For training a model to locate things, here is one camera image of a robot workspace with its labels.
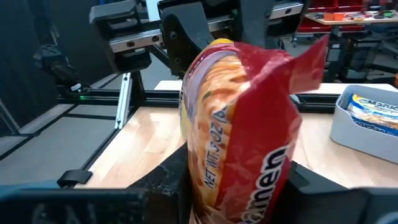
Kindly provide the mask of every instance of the instant ramen package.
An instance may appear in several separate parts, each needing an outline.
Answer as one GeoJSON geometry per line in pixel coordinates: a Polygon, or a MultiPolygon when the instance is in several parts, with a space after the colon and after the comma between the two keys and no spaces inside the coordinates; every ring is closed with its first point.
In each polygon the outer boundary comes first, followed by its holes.
{"type": "Polygon", "coordinates": [[[347,110],[359,126],[398,137],[398,106],[352,94],[347,110]]]}
{"type": "Polygon", "coordinates": [[[181,91],[197,223],[267,223],[287,180],[301,118],[289,94],[323,78],[328,39],[303,55],[218,39],[181,91]]]}

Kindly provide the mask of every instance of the black metal bracket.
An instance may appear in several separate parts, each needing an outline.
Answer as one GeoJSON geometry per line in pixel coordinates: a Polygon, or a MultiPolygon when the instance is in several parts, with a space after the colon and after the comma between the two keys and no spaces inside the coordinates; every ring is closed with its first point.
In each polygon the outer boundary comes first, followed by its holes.
{"type": "Polygon", "coordinates": [[[139,108],[145,102],[145,89],[144,83],[142,82],[142,77],[139,72],[132,72],[131,73],[131,99],[130,99],[130,106],[133,108],[139,108]]]}
{"type": "MultiPolygon", "coordinates": [[[[109,45],[109,41],[115,37],[143,30],[144,26],[137,10],[140,3],[139,0],[128,0],[91,8],[90,24],[101,37],[103,48],[115,73],[142,70],[152,62],[147,47],[114,53],[109,45]]],[[[126,44],[127,46],[134,45],[129,42],[126,44]]]]}
{"type": "Polygon", "coordinates": [[[68,170],[57,180],[57,184],[61,188],[74,186],[76,184],[85,184],[92,175],[92,172],[86,170],[68,170]]]}
{"type": "Polygon", "coordinates": [[[170,69],[183,74],[195,57],[214,40],[203,5],[194,2],[169,6],[162,10],[160,18],[170,69]]]}
{"type": "Polygon", "coordinates": [[[157,45],[149,46],[149,51],[157,57],[166,67],[170,68],[170,59],[167,53],[157,45]]]}
{"type": "Polygon", "coordinates": [[[335,113],[338,94],[298,94],[300,102],[294,102],[300,113],[335,113]]]}
{"type": "Polygon", "coordinates": [[[162,216],[153,216],[148,223],[189,223],[192,207],[192,186],[188,171],[187,145],[177,149],[169,158],[149,174],[133,183],[129,189],[147,189],[166,197],[158,201],[153,195],[153,203],[166,203],[168,206],[162,216]]]}
{"type": "Polygon", "coordinates": [[[235,39],[266,48],[269,18],[275,1],[239,0],[237,15],[234,19],[235,39]]]}
{"type": "Polygon", "coordinates": [[[379,70],[379,71],[382,71],[382,72],[388,72],[388,73],[392,73],[392,74],[397,74],[398,73],[398,69],[397,68],[392,68],[392,67],[387,67],[387,66],[383,66],[383,65],[378,65],[378,64],[375,64],[375,63],[366,65],[366,68],[371,69],[371,70],[379,70]]]}

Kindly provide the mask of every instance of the black clamp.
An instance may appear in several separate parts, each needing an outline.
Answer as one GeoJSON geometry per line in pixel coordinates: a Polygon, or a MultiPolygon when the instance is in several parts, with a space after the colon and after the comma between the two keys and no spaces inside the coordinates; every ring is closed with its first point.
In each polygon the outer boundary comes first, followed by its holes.
{"type": "Polygon", "coordinates": [[[274,1],[240,0],[234,19],[234,33],[237,40],[266,48],[269,18],[274,1]]]}
{"type": "Polygon", "coordinates": [[[57,180],[57,184],[61,188],[73,187],[76,184],[85,184],[92,175],[92,172],[86,170],[68,170],[57,180]]]}
{"type": "Polygon", "coordinates": [[[90,12],[90,24],[102,39],[105,54],[115,73],[122,74],[147,68],[152,62],[148,47],[135,49],[133,42],[126,43],[130,50],[113,52],[109,43],[117,37],[138,34],[144,30],[136,0],[127,0],[94,6],[90,12]]]}
{"type": "Polygon", "coordinates": [[[148,191],[148,202],[144,210],[146,223],[189,223],[192,186],[187,144],[127,189],[148,191]]]}
{"type": "Polygon", "coordinates": [[[163,41],[170,59],[170,69],[185,73],[197,55],[213,40],[201,2],[180,4],[159,3],[163,41]]]}

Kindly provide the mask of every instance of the wooden surface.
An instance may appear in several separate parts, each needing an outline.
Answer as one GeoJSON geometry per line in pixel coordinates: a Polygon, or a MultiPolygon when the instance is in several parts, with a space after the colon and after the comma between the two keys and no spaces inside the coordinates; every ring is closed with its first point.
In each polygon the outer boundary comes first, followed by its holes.
{"type": "MultiPolygon", "coordinates": [[[[355,14],[358,12],[344,12],[345,14],[355,14]]],[[[354,21],[350,19],[344,19],[343,21],[325,21],[324,19],[316,19],[313,17],[313,13],[308,13],[305,15],[305,17],[315,21],[319,22],[323,25],[350,25],[350,24],[371,24],[371,23],[388,23],[388,22],[398,22],[398,17],[394,18],[384,18],[384,19],[375,19],[373,17],[370,18],[365,18],[363,21],[354,21]]]]}
{"type": "MultiPolygon", "coordinates": [[[[341,93],[327,84],[317,93],[341,93]]],[[[373,87],[395,90],[390,85],[373,87]]],[[[345,187],[398,187],[398,165],[340,146],[329,138],[333,116],[303,114],[293,160],[345,187]]],[[[155,168],[182,144],[178,109],[139,108],[77,187],[125,188],[155,168]]]]}

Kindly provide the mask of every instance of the ramen noodle bag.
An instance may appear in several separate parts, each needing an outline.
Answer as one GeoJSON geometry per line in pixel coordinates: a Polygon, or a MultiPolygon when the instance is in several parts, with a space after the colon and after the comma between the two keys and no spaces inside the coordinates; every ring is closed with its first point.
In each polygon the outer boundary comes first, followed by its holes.
{"type": "Polygon", "coordinates": [[[218,39],[193,61],[180,94],[198,223],[267,223],[301,118],[289,94],[323,78],[328,37],[293,58],[218,39]]]}

